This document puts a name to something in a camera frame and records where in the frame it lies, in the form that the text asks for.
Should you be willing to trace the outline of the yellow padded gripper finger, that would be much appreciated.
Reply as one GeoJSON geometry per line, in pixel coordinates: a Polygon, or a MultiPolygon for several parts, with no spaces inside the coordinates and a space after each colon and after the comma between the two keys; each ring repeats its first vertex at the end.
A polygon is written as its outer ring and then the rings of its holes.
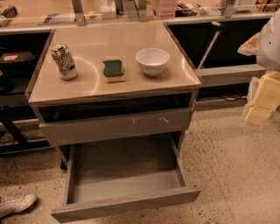
{"type": "Polygon", "coordinates": [[[263,125],[280,106],[280,72],[253,77],[248,87],[243,121],[253,126],[263,125]]]}

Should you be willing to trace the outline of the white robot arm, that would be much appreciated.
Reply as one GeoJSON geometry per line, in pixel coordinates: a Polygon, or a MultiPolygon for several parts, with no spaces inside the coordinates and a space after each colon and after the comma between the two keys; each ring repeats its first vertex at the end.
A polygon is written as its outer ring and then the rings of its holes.
{"type": "Polygon", "coordinates": [[[267,70],[260,79],[254,77],[250,82],[245,106],[244,122],[260,126],[280,106],[280,9],[237,52],[255,55],[256,63],[267,70]]]}

